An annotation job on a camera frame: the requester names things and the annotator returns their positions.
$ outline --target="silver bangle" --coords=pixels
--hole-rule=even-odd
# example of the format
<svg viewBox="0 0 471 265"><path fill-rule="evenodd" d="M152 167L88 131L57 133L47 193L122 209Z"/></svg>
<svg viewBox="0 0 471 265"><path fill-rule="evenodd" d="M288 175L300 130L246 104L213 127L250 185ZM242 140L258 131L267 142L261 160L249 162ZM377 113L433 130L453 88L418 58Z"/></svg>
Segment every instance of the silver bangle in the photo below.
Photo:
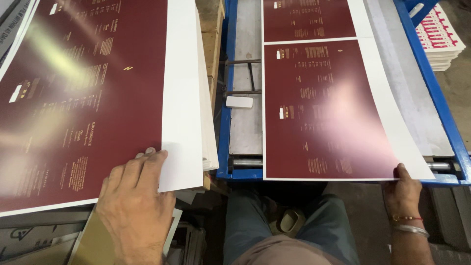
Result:
<svg viewBox="0 0 471 265"><path fill-rule="evenodd" d="M416 226L411 226L411 225L399 224L399 225L394 226L394 229L400 230L400 231L405 231L405 232L416 233L416 234L419 234L419 235L424 236L426 238L429 238L429 236L430 236L429 233L425 229L422 229L422 228L416 227Z"/></svg>

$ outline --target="gray trousers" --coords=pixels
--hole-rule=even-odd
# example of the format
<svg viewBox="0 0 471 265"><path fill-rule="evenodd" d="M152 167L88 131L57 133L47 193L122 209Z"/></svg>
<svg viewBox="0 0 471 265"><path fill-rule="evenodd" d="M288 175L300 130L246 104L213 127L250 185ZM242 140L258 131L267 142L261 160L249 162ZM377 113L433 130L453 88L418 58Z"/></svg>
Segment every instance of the gray trousers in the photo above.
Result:
<svg viewBox="0 0 471 265"><path fill-rule="evenodd" d="M224 265L258 242L272 236L264 205L258 195L236 190L229 195L224 239ZM357 249L343 201L334 195L323 195L304 211L306 223L296 239L318 248L348 265L359 265Z"/></svg>

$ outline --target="white eraser block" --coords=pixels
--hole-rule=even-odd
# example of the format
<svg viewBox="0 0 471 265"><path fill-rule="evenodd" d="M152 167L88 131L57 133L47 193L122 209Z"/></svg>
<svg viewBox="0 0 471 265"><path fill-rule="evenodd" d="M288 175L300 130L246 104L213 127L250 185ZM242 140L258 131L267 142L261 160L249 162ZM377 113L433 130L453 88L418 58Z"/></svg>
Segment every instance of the white eraser block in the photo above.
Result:
<svg viewBox="0 0 471 265"><path fill-rule="evenodd" d="M226 99L226 107L249 109L253 107L253 98L229 96Z"/></svg>

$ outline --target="blue machine frame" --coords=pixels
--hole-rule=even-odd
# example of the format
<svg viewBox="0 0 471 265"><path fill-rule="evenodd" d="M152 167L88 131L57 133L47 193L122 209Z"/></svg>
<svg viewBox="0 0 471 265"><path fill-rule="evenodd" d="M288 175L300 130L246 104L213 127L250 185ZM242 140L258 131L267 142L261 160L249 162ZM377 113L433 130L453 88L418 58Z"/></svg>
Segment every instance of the blue machine frame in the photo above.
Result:
<svg viewBox="0 0 471 265"><path fill-rule="evenodd" d="M429 89L430 97L435 104L435 108L437 109L445 132L447 133L450 145L455 152L455 161L458 162L462 173L461 179L458 179L455 175L451 174L435 174L436 179L425 180L422 182L427 184L471 185L471 160L468 155L468 151L466 150L461 135L458 132L455 120L451 115L445 97L443 96L437 79L435 78L430 63L419 41L419 37L415 32L415 25L417 25L430 12L436 1L432 0L425 3L422 10L411 19L409 17L409 10L411 10L417 3L417 0L394 0L394 4L398 10L399 17L411 45L415 59L417 60L417 64L425 80L425 84ZM237 0L226 0L226 13L227 16L224 25L225 29L227 29L226 53L228 60L234 61L236 51ZM229 66L228 73L227 90L232 91L232 85L234 81L234 65ZM227 108L225 104L222 104L218 149L219 169L217 170L216 177L234 181L262 180L262 169L234 169L232 174L229 174L227 164L229 159L230 124L231 108Z"/></svg>

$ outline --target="hand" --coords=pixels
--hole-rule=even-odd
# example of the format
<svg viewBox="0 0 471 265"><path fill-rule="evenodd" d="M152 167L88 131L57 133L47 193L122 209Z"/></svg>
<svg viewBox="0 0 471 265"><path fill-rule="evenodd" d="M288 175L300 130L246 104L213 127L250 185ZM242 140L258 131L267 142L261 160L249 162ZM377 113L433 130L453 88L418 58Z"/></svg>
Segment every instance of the hand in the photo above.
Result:
<svg viewBox="0 0 471 265"><path fill-rule="evenodd" d="M159 193L167 151L148 148L103 180L97 213L114 242L117 264L160 265L175 195Z"/></svg>
<svg viewBox="0 0 471 265"><path fill-rule="evenodd" d="M390 216L420 217L419 198L422 184L411 179L404 164L400 163L394 170L397 182L386 182L384 200Z"/></svg>

